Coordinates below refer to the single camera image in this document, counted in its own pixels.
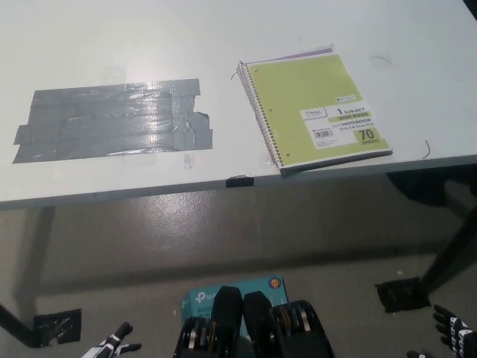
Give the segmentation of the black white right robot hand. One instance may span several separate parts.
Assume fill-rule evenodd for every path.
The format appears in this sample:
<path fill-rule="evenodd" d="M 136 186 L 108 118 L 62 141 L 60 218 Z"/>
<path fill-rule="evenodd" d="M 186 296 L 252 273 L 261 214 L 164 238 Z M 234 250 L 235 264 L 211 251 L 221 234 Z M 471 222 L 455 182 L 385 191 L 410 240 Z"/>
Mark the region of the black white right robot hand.
<path fill-rule="evenodd" d="M 435 304 L 432 317 L 441 342 L 453 357 L 476 358 L 476 330 L 448 309 Z"/>

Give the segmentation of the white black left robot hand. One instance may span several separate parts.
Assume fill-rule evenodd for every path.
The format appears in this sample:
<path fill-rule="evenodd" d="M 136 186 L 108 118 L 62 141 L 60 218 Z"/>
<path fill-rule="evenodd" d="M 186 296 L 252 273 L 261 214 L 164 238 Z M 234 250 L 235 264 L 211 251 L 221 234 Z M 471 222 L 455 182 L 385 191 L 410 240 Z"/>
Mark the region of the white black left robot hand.
<path fill-rule="evenodd" d="M 91 347 L 82 358 L 115 358 L 129 352 L 139 351 L 141 343 L 122 344 L 123 339 L 133 331 L 129 322 L 122 323 L 117 330 L 98 345 Z"/>

